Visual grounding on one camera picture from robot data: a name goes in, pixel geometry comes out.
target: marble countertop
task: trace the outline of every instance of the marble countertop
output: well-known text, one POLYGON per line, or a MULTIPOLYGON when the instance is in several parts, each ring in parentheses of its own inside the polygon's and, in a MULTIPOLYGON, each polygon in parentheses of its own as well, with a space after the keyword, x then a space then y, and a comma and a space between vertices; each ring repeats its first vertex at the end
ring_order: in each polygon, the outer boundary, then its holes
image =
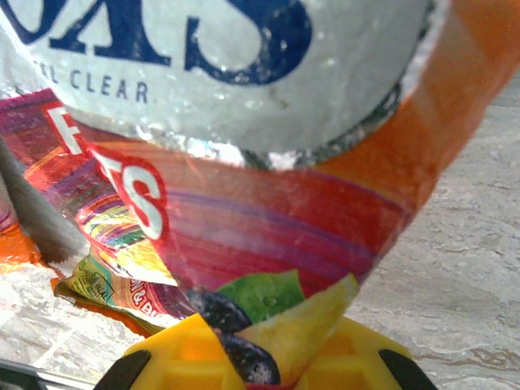
MULTIPOLYGON (((520 388, 519 130, 520 76, 347 313, 408 347, 442 390, 520 388)), ((1 148, 0 171, 44 255, 77 260, 83 238, 34 200, 1 148)), ((140 337, 54 298, 53 276, 0 275, 0 358, 95 382, 140 337)))

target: yellow plastic object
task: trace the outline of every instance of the yellow plastic object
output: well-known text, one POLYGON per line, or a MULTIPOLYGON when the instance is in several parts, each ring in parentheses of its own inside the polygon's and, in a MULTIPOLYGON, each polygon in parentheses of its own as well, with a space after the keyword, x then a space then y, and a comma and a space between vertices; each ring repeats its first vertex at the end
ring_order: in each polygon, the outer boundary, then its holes
MULTIPOLYGON (((152 358, 132 390, 245 390, 219 340, 196 314, 133 345, 152 358)), ((390 349, 410 358, 402 345, 344 318, 295 390, 401 390, 379 356, 390 349)))

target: plastic bag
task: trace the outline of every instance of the plastic bag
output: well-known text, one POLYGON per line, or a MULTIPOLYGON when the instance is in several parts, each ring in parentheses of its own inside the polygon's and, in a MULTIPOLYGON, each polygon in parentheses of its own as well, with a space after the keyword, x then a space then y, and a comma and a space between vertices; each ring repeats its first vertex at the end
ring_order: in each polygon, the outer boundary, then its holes
POLYGON ((69 5, 2 25, 252 385, 296 383, 520 59, 516 0, 69 5))
POLYGON ((55 293, 83 307, 118 309, 101 312, 146 336, 190 315, 189 303, 128 208, 99 174, 81 136, 67 138, 63 128, 72 122, 52 92, 0 101, 0 119, 0 137, 24 178, 92 245, 72 275, 54 281, 55 293), (77 147, 69 148, 70 142, 77 147))
POLYGON ((15 271, 26 264, 41 265, 40 253, 23 232, 0 175, 0 274, 15 271))

